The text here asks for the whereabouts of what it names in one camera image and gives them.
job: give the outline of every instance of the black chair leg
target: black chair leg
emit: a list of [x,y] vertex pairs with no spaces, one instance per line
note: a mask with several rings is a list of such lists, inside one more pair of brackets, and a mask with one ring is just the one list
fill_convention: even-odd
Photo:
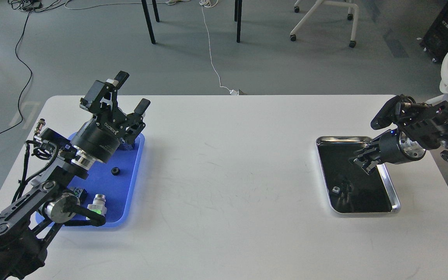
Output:
[[159,23],[160,22],[160,18],[158,17],[157,1],[156,0],[151,0],[151,3],[153,4],[153,11],[155,12],[155,21],[157,21],[157,23]]
[[238,0],[234,0],[234,21],[238,21]]
[[146,25],[148,26],[148,32],[150,33],[151,43],[155,44],[155,35],[153,34],[153,27],[151,26],[150,14],[148,13],[148,5],[146,5],[146,0],[141,0],[143,5],[144,18],[146,18]]
[[236,0],[238,1],[238,30],[236,31],[236,42],[239,43],[240,42],[240,38],[242,35],[242,4],[243,4],[243,0]]

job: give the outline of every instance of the blue tray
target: blue tray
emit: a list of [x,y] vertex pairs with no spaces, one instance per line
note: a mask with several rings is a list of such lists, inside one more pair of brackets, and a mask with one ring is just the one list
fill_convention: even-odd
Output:
[[[81,204],[87,208],[88,204],[93,202],[96,194],[106,195],[107,222],[102,228],[113,228],[121,225],[129,214],[129,208],[132,200],[132,192],[136,186],[137,171],[141,162],[141,154],[144,146],[144,135],[140,134],[135,140],[134,150],[118,149],[112,155],[108,163],[94,163],[89,170],[89,177],[86,180],[75,177],[68,188],[83,188],[87,191],[87,197]],[[112,175],[112,168],[118,167],[121,172],[119,175]],[[37,223],[44,218],[36,214]],[[73,220],[85,220],[85,217],[75,215]]]

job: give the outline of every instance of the black equipment box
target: black equipment box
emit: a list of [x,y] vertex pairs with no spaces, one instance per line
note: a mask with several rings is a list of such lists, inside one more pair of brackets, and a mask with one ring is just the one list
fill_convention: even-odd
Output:
[[433,62],[441,62],[448,53],[448,2],[426,32],[420,45],[430,53]]

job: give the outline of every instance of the white chair base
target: white chair base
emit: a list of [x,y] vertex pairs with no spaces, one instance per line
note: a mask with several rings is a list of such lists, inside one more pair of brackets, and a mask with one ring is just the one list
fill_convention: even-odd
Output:
[[[297,26],[290,32],[290,40],[296,41],[297,35],[295,33],[304,25],[305,21],[310,18],[310,16],[321,6],[324,5],[331,5],[331,6],[338,6],[338,7],[348,7],[348,16],[347,19],[350,21],[353,19],[353,25],[352,25],[352,35],[350,36],[350,44],[349,46],[351,48],[355,47],[355,34],[357,32],[357,24],[359,23],[359,6],[353,3],[354,0],[345,0],[345,2],[338,2],[338,1],[332,1],[332,0],[316,0],[316,3],[312,6],[312,8],[305,14],[305,16],[300,20],[300,22],[297,24]],[[295,12],[299,12],[299,3],[301,0],[297,0],[295,3]]]

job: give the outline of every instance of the white table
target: white table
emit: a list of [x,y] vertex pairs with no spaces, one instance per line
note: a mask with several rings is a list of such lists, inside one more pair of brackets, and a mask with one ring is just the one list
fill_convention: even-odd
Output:
[[[53,97],[40,117],[69,135],[91,117],[79,98]],[[388,165],[397,214],[346,218],[327,201],[316,138],[378,135],[369,122],[391,96],[146,98],[128,220],[115,229],[62,228],[46,266],[26,279],[448,280],[448,188],[429,154]],[[120,96],[119,106],[132,112],[140,99]],[[22,159],[23,151],[0,211]]]

